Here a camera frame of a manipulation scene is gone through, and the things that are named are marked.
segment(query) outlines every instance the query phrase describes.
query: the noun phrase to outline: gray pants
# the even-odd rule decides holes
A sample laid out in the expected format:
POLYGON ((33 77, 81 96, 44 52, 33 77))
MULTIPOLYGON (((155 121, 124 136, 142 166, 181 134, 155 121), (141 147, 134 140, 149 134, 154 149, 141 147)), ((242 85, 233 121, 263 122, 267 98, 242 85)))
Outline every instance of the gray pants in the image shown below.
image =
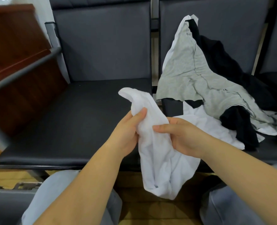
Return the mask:
POLYGON ((204 225, 265 225, 261 218, 223 183, 204 194, 200 217, 204 225))
MULTIPOLYGON (((32 225, 49 205, 67 188, 80 171, 59 171, 49 178, 37 190, 31 204, 22 216, 23 225, 32 225)), ((100 225, 117 225, 122 209, 122 200, 112 190, 100 225)))

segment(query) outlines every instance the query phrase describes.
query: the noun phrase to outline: floor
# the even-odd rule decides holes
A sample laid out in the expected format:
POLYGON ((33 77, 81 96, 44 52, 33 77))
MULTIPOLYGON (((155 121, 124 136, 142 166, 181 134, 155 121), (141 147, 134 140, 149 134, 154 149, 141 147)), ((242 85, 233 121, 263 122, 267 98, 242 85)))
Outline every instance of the floor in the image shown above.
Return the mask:
MULTIPOLYGON (((208 174, 196 173, 174 201, 162 199, 143 188, 141 173, 120 172, 114 189, 123 200, 120 225, 201 225, 198 186, 208 174)), ((0 186, 12 189, 18 182, 36 182, 26 171, 1 171, 0 186)))

